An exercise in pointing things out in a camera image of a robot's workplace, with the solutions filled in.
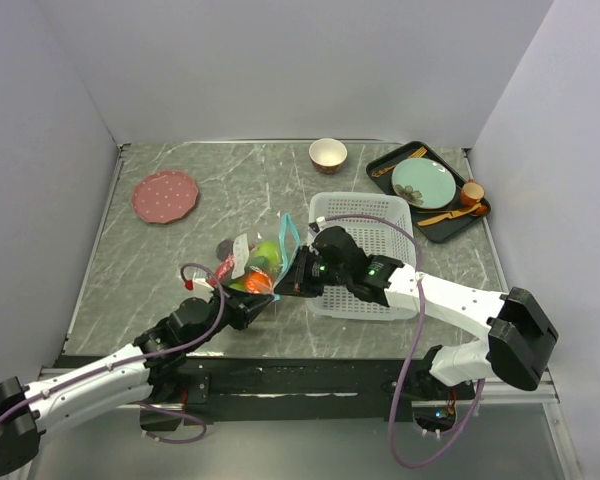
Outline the orange fruit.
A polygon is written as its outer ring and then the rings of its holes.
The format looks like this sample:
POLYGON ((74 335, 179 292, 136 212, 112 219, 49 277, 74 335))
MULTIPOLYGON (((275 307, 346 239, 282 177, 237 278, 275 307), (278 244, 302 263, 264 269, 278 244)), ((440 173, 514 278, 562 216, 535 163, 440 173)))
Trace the orange fruit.
POLYGON ((274 281, 267 273, 253 270, 245 275, 244 287, 251 294, 271 294, 274 281))

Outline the green apple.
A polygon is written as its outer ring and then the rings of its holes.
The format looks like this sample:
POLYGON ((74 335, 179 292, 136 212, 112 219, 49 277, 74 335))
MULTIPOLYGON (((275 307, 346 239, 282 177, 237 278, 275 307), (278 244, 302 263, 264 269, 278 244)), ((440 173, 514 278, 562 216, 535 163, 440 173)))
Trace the green apple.
POLYGON ((278 267, 283 263, 283 255, 278 243, 261 242, 253 250, 253 254, 255 257, 265 258, 270 266, 278 267))

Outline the clear zip bag blue zipper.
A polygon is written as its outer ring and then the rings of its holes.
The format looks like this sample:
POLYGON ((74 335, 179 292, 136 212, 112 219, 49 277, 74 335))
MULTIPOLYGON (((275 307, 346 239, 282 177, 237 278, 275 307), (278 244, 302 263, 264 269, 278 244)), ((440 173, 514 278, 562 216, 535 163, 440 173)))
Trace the clear zip bag blue zipper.
MULTIPOLYGON (((292 217, 288 213, 278 215, 275 219, 266 219, 249 227, 237 235, 230 236, 234 240, 233 256, 235 265, 230 277, 221 284, 229 287, 230 284, 239 282, 244 285, 245 275, 253 270, 267 273, 274 281, 274 287, 280 276, 284 274, 291 264, 297 249, 301 246, 301 238, 292 217), (261 242, 278 243, 282 255, 281 266, 270 266, 263 257, 255 257, 253 250, 261 242)), ((215 285, 217 277, 208 277, 211 285, 215 285)))

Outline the red chili pepper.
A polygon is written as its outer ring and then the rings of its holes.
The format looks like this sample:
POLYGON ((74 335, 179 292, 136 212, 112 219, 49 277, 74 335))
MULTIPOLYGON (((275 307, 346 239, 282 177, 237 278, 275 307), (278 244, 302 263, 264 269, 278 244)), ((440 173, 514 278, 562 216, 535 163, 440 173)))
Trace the red chili pepper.
POLYGON ((227 277, 230 277, 235 265, 235 259, 232 254, 228 255, 215 271, 217 280, 222 283, 227 277))

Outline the dark brown fruit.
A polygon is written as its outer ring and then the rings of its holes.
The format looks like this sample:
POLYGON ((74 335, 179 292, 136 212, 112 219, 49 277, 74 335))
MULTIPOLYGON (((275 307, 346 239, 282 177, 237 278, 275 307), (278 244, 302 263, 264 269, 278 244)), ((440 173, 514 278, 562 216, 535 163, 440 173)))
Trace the dark brown fruit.
POLYGON ((226 239, 220 241, 217 244, 216 250, 215 250, 216 258, 220 262, 225 261, 229 256, 231 256, 233 254, 233 245, 234 245, 234 240, 232 238, 226 238, 226 239))

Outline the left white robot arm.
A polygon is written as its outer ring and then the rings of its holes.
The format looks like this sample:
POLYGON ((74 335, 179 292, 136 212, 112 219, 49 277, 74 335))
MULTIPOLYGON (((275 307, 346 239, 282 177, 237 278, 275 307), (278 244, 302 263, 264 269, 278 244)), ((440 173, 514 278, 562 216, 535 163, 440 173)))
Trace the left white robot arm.
POLYGON ((0 382, 0 477, 33 460, 42 443, 69 428, 136 402, 164 402, 178 390, 188 352, 223 328, 247 328, 274 301, 229 287, 188 298, 120 350, 47 380, 0 382))

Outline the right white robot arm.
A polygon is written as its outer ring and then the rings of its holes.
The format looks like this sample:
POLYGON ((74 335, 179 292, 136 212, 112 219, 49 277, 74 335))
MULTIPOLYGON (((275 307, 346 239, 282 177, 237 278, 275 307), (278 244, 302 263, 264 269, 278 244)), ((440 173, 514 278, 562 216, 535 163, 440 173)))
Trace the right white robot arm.
POLYGON ((464 381, 493 377, 534 391, 559 339, 531 292, 474 289, 420 273, 398 259, 366 254, 339 226, 300 247, 274 291, 317 298, 329 286, 343 287, 363 302, 423 313, 474 336, 471 343, 431 350, 430 365, 417 375, 419 390, 429 398, 464 381))

